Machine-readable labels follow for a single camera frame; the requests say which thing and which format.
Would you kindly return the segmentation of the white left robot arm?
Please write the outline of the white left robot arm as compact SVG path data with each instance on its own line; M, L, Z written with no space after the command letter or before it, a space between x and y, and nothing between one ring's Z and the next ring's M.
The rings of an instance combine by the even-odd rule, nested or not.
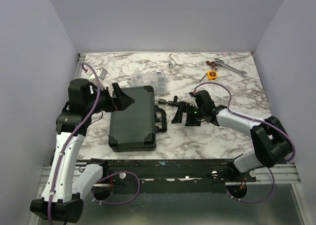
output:
M69 100L56 119L56 146L50 174L40 198L31 202L30 210L50 224L54 221L77 223L83 201L97 183L109 179L105 160L93 159L74 179L79 150L84 142L92 115L98 112L123 111L134 104L117 83L114 95L101 84L85 78L74 79L68 87Z

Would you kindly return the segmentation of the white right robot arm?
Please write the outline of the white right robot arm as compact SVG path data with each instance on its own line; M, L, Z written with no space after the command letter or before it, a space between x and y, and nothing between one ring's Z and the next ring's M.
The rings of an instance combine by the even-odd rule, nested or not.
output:
M253 119L229 111L227 106L216 106L209 93L201 90L190 94L193 103L179 102L172 124L182 123L186 114L186 126L200 126L202 121L238 131L251 138L253 149L229 163L228 178L234 182L245 176L251 169L272 168L293 153L290 140L279 119Z

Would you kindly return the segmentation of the black poker set case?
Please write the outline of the black poker set case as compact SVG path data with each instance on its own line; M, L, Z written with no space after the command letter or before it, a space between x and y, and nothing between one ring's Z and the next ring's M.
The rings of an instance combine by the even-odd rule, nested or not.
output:
M124 88L123 93L135 103L127 109L111 113L108 144L115 152L153 151L156 134L167 131L165 110L155 104L152 86Z

